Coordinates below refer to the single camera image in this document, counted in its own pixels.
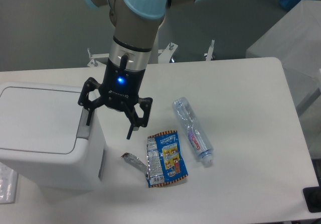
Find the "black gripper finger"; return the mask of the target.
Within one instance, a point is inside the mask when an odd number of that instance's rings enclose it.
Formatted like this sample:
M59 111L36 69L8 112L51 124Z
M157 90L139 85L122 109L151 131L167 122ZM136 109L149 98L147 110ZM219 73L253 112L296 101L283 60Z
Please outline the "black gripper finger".
M137 97L133 101L127 100L124 102L124 112L130 121L130 127L126 139L129 140L133 131L138 131L140 127L146 128L149 121L153 99L151 97ZM139 117L135 105L138 104L143 111L143 116Z
M80 97L78 99L78 104L88 111L88 117L86 121L87 126L90 126L92 114L95 111L95 109L102 106L101 97L96 98L95 100L89 99L89 93L93 92L96 89L99 89L99 87L100 87L100 83L98 83L93 77L89 77L84 82L84 85L80 93Z

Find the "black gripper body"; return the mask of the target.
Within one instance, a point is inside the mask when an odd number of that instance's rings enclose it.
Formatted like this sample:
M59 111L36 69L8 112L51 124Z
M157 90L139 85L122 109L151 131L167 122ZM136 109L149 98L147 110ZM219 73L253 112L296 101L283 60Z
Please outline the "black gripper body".
M119 66L108 60L103 82L99 87L100 96L110 102L107 106L118 111L124 111L122 103L129 110L134 109L145 73L144 70L132 71L128 67L128 58L121 58Z

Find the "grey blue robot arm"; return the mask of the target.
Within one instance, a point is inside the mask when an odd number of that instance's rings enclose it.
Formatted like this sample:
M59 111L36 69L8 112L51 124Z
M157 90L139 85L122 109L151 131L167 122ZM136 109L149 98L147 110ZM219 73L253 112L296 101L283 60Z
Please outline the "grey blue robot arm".
M78 104L88 112L86 123L101 106L125 113L130 131L146 127L153 99L139 97L139 89L156 35L172 6L201 0L84 0L91 8L109 6L115 31L103 81L88 78Z

